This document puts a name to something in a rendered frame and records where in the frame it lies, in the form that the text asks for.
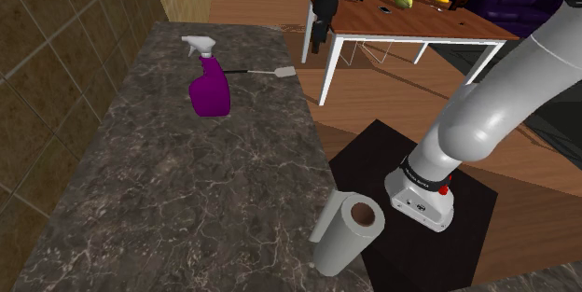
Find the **wooden table with white legs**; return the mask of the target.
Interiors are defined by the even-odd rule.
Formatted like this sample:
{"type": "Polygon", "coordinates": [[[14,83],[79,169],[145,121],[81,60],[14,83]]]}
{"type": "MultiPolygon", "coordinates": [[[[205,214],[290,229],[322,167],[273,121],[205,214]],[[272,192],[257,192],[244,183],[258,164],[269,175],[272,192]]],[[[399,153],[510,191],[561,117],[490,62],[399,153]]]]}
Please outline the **wooden table with white legs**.
{"type": "Polygon", "coordinates": [[[432,0],[414,0],[413,7],[395,6],[393,0],[339,0],[337,14],[330,24],[331,43],[318,99],[324,105],[343,44],[355,42],[419,43],[414,61],[431,44],[481,45],[486,49],[464,79],[468,85],[508,40],[517,37],[479,15],[464,9],[437,11],[432,0]],[[392,13],[381,12],[388,7],[392,13]]]}

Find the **purple spray bottle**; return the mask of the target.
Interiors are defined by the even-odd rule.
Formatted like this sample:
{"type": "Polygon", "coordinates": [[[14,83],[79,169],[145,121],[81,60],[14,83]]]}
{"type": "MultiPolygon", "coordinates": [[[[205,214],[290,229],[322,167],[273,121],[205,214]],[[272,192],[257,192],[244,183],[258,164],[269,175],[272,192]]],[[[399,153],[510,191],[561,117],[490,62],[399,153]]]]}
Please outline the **purple spray bottle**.
{"type": "Polygon", "coordinates": [[[215,41],[209,36],[184,35],[181,40],[189,44],[188,57],[195,50],[200,53],[202,75],[193,80],[188,93],[192,106],[200,117],[225,117],[230,112],[229,84],[212,53],[215,41]]]}

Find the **white paper towel roll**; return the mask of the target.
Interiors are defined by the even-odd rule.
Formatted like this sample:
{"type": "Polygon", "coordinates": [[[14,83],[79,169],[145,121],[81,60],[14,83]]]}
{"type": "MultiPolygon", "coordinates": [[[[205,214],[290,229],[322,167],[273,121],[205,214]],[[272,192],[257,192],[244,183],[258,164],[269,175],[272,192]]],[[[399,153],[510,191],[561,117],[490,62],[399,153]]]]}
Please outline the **white paper towel roll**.
{"type": "Polygon", "coordinates": [[[335,276],[350,264],[383,231],[385,217],[371,198],[333,189],[315,224],[310,242],[315,268],[335,276]]]}

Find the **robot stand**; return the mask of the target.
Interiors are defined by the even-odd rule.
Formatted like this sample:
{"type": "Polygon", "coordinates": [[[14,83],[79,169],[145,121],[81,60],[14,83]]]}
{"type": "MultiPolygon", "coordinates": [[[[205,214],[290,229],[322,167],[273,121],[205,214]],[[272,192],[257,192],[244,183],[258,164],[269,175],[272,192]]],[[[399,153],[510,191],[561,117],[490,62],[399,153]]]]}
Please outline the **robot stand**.
{"type": "Polygon", "coordinates": [[[373,199],[383,210],[384,230],[362,257],[374,292],[448,292],[472,285],[497,192],[455,170],[450,191],[454,217],[434,232],[397,211],[384,177],[416,146],[374,120],[330,162],[338,190],[373,199]]]}

